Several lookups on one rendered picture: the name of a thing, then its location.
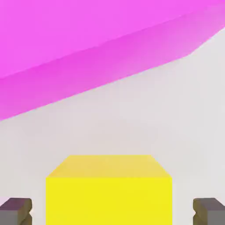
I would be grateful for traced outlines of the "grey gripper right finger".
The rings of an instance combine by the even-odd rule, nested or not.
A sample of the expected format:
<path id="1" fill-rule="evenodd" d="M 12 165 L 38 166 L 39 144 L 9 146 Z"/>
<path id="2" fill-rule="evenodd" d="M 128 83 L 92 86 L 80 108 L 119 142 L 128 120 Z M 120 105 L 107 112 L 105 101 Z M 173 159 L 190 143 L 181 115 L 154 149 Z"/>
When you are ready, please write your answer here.
<path id="1" fill-rule="evenodd" d="M 195 198 L 193 209 L 193 225 L 225 225 L 225 206 L 216 198 Z"/>

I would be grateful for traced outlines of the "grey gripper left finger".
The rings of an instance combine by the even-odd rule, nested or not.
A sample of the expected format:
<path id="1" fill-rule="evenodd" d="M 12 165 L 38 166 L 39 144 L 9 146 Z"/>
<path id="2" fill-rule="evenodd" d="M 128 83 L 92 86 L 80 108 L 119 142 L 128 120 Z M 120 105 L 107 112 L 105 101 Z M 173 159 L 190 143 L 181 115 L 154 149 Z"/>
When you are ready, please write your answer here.
<path id="1" fill-rule="evenodd" d="M 0 225 L 32 225 L 32 200 L 9 198 L 0 206 Z"/>

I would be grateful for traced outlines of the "large magenta box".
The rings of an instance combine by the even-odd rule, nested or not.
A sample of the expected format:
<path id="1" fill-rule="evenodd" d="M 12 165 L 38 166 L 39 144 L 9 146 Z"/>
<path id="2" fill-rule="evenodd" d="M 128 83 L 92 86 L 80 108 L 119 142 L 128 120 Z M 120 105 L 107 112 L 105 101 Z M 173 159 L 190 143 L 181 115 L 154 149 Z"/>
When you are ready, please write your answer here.
<path id="1" fill-rule="evenodd" d="M 225 0 L 0 0 L 0 121 L 185 57 Z"/>

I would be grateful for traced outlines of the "small yellow cube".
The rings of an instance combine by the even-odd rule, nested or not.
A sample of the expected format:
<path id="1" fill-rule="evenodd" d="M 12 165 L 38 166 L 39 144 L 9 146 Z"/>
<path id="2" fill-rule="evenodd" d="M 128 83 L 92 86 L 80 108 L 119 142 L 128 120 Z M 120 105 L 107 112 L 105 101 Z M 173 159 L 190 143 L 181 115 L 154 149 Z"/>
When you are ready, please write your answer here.
<path id="1" fill-rule="evenodd" d="M 172 177 L 150 155 L 71 155 L 46 177 L 46 225 L 172 225 Z"/>

